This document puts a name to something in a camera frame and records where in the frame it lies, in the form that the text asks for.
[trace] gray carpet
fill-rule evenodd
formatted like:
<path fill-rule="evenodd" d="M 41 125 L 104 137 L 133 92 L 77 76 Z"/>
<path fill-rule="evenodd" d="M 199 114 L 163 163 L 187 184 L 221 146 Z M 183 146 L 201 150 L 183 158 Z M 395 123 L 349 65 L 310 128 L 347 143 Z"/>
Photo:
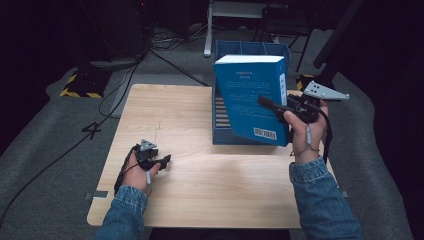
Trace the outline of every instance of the gray carpet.
<path fill-rule="evenodd" d="M 289 89 L 295 89 L 295 76 L 320 73 L 322 69 L 315 69 L 312 61 L 330 34 L 314 32 L 299 73 L 294 72 L 299 54 L 293 54 Z M 250 41 L 252 37 L 252 31 L 239 29 L 220 32 L 214 40 Z M 299 41 L 294 49 L 301 45 Z M 204 38 L 200 38 L 175 50 L 157 53 L 211 84 L 213 56 L 204 58 L 203 47 Z M 59 97 L 73 70 L 46 89 L 49 103 L 1 156 L 0 210 L 41 169 L 78 143 L 86 135 L 81 132 L 84 127 L 104 119 L 99 109 L 108 114 L 122 96 L 122 89 L 114 90 L 122 83 L 126 70 L 113 73 L 105 91 L 105 95 L 112 93 L 108 98 Z M 146 81 L 199 85 L 152 55 L 139 65 L 131 82 Z M 349 93 L 351 99 L 330 103 L 334 138 L 329 158 L 340 189 L 347 193 L 347 201 L 362 223 L 365 239 L 412 239 L 402 198 L 375 144 L 371 101 L 342 75 L 335 77 L 334 84 L 337 90 Z M 30 184 L 7 213 L 0 239 L 92 239 L 97 228 L 86 221 L 90 202 L 84 195 L 97 187 L 117 125 L 116 119 L 105 121 L 92 140 L 83 141 Z M 301 230 L 290 233 L 292 239 L 305 239 Z"/>

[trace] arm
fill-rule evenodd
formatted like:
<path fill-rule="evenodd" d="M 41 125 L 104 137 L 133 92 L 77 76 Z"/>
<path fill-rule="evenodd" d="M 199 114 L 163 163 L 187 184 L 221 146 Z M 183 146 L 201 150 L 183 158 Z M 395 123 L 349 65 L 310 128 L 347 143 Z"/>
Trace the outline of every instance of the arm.
<path fill-rule="evenodd" d="M 132 153 L 122 186 L 112 200 L 103 224 L 98 230 L 95 239 L 139 239 L 144 228 L 143 214 L 147 207 L 148 185 L 146 172 L 137 166 L 135 154 Z M 160 163 L 149 170 L 155 176 Z"/>
<path fill-rule="evenodd" d="M 321 101 L 321 110 L 328 114 Z M 326 129 L 324 117 L 309 126 L 293 113 L 284 113 L 294 129 L 293 153 L 295 162 L 289 166 L 300 225 L 308 239 L 362 239 L 361 226 L 341 195 L 334 177 L 319 156 L 319 143 Z M 306 140 L 307 127 L 311 143 Z"/>

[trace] denim jacket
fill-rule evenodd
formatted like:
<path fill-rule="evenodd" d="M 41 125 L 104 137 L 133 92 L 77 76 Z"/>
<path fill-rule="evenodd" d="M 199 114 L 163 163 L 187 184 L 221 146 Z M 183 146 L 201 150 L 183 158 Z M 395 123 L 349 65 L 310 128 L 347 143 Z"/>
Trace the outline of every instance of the denim jacket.
<path fill-rule="evenodd" d="M 308 239 L 362 239 L 360 224 L 321 157 L 291 163 L 289 168 L 300 225 Z M 144 192 L 121 186 L 95 239 L 139 239 L 146 207 Z"/>

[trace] blue storage bin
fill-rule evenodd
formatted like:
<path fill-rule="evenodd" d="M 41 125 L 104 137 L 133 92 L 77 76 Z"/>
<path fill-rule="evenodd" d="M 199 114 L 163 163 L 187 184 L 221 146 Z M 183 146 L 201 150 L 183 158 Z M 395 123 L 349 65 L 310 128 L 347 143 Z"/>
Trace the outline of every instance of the blue storage bin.
<path fill-rule="evenodd" d="M 217 40 L 215 61 L 227 54 L 284 56 L 286 72 L 291 59 L 287 44 Z M 262 142 L 237 137 L 233 134 L 216 78 L 212 85 L 212 130 L 212 142 L 215 145 L 264 145 Z"/>

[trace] blue book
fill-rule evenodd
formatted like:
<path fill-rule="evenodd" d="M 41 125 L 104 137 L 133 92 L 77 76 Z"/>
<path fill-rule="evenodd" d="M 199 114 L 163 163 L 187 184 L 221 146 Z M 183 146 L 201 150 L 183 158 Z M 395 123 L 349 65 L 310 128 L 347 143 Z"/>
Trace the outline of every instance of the blue book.
<path fill-rule="evenodd" d="M 286 64 L 283 56 L 225 55 L 214 63 L 234 135 L 271 145 L 287 146 L 288 125 L 258 104 L 263 96 L 286 106 Z"/>

